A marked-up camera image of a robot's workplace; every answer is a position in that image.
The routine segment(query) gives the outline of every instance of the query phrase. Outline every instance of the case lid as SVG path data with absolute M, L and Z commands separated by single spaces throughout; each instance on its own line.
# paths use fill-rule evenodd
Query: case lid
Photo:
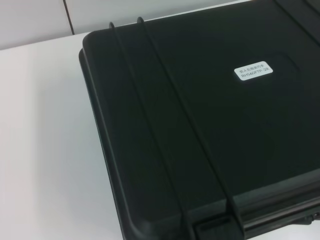
M 126 239 L 251 238 L 319 209 L 313 34 L 259 0 L 85 37 Z

